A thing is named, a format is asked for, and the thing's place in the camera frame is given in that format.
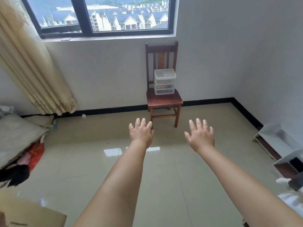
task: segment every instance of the left arm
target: left arm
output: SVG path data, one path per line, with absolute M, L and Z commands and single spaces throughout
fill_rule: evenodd
M 152 122 L 137 118 L 129 125 L 131 145 L 114 164 L 103 184 L 73 227 L 131 227 L 141 184 L 146 149 L 152 143 Z

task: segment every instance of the black baseboard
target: black baseboard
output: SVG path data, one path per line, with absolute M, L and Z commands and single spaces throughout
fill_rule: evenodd
M 234 97 L 230 98 L 220 98 L 220 99 L 202 99 L 202 100 L 191 100 L 191 101 L 184 101 L 183 107 L 187 106 L 196 106 L 196 105 L 206 105 L 206 104 L 217 104 L 217 103 L 232 103 L 244 116 L 248 119 L 248 121 L 258 130 L 263 127 L 261 124 L 252 114 L 248 112 Z M 82 116 L 85 114 L 89 115 L 100 115 L 100 114 L 111 114 L 111 113 L 119 113 L 119 112 L 129 112 L 129 111 L 143 111 L 147 110 L 147 104 L 143 105 L 136 105 L 136 106 L 128 106 L 128 107 L 113 107 L 113 108 L 102 108 L 102 109 L 92 109 L 92 110 L 81 110 L 75 111 L 74 113 L 63 113 L 61 116 L 57 114 L 53 114 L 55 118 L 67 118 L 67 117 L 76 117 Z M 25 115 L 21 116 L 22 118 L 29 117 L 32 115 Z

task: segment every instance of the window frame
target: window frame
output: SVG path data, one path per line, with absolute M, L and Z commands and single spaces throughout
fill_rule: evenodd
M 41 28 L 34 12 L 27 0 L 21 0 L 24 4 L 29 17 L 32 20 L 40 38 L 78 38 L 78 37 L 115 37 L 115 36 L 135 36 L 135 35 L 156 35 L 173 34 L 176 0 L 169 0 L 169 19 L 167 29 L 148 29 L 148 30 L 117 30 L 117 31 L 93 31 L 85 0 L 71 0 L 77 16 L 78 24 L 61 25 Z

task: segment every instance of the person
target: person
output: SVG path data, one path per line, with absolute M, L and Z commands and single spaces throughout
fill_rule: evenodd
M 303 219 L 244 169 L 214 148 L 214 129 L 206 120 L 189 121 L 190 147 L 207 163 L 250 227 L 302 227 Z M 73 227 L 133 225 L 146 149 L 152 143 L 152 122 L 137 118 L 129 125 L 131 144 L 114 164 Z

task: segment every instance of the hand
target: hand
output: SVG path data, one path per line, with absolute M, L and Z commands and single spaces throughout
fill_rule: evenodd
M 214 147 L 214 129 L 208 128 L 207 121 L 203 120 L 203 124 L 200 119 L 196 119 L 197 128 L 192 120 L 189 121 L 189 127 L 191 129 L 191 136 L 187 132 L 184 132 L 190 147 L 195 151 L 203 151 L 207 147 Z
M 130 123 L 129 124 L 129 136 L 131 142 L 142 143 L 146 149 L 152 144 L 154 137 L 154 130 L 152 130 L 152 122 L 150 121 L 146 126 L 145 118 L 142 119 L 140 124 L 140 119 L 137 118 L 135 127 Z

